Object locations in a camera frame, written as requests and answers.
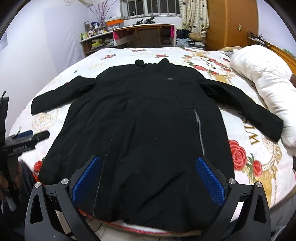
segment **metal screw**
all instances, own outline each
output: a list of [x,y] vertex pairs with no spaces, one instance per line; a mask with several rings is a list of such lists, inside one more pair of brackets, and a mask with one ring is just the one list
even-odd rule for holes
[[37,183],[35,183],[35,185],[34,185],[34,187],[36,187],[36,188],[38,188],[38,187],[40,187],[41,186],[41,183],[40,182],[37,182]]
[[233,178],[228,179],[228,182],[229,182],[230,184],[236,184],[236,180],[233,179]]
[[68,178],[64,178],[63,180],[61,180],[61,184],[65,185],[69,182]]
[[262,183],[261,182],[256,182],[256,186],[261,188],[262,187]]

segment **bed sheet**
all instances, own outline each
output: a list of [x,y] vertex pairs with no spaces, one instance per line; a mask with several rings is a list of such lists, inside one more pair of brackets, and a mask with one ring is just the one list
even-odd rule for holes
[[[206,52],[184,47],[102,49],[67,68],[36,96],[54,90],[78,75],[95,78],[111,66],[133,64],[137,59],[143,59],[145,63],[158,63],[163,58],[167,58],[175,65],[195,68],[207,79],[236,86],[254,102],[266,108],[263,99],[256,91],[254,83],[241,77],[230,68],[230,59],[224,52]],[[21,156],[21,159],[33,172],[38,172],[40,162],[47,154],[63,126],[70,104],[32,116],[30,113],[31,103],[32,100],[14,123],[10,135],[17,133],[20,126],[22,131],[32,129],[34,133],[49,130],[49,139],[38,143],[36,150],[26,152]],[[241,184],[253,185],[256,181],[262,182],[269,207],[273,207],[295,187],[292,151],[286,149],[281,140],[278,143],[270,141],[238,111],[221,104],[218,104],[218,107],[226,126],[233,155],[235,179]],[[233,220],[238,218],[241,208],[242,203],[239,203]],[[122,221],[117,221],[115,224],[152,233],[165,232],[136,225],[127,225]]]

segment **jacket zipper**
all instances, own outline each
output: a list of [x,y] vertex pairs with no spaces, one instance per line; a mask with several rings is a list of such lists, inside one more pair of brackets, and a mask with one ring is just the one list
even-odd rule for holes
[[200,136],[200,145],[202,146],[202,154],[205,155],[205,149],[204,149],[203,142],[202,142],[202,130],[201,130],[200,118],[199,118],[196,110],[195,109],[193,109],[193,110],[194,110],[195,117],[196,117],[196,124],[197,124],[197,127],[198,127],[198,134]]

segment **person's hand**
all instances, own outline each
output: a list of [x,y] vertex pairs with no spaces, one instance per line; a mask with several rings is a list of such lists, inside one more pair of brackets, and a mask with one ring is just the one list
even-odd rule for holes
[[[21,176],[22,176],[22,165],[18,162],[17,164],[17,175],[15,177],[15,185],[18,187],[18,189],[21,188]],[[3,176],[2,173],[0,173],[0,200],[3,200],[5,196],[9,196],[8,192],[8,181]]]

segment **curtain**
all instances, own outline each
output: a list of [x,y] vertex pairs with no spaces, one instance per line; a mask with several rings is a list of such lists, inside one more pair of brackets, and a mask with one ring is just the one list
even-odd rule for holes
[[209,27],[207,0],[179,0],[184,29],[204,38]]

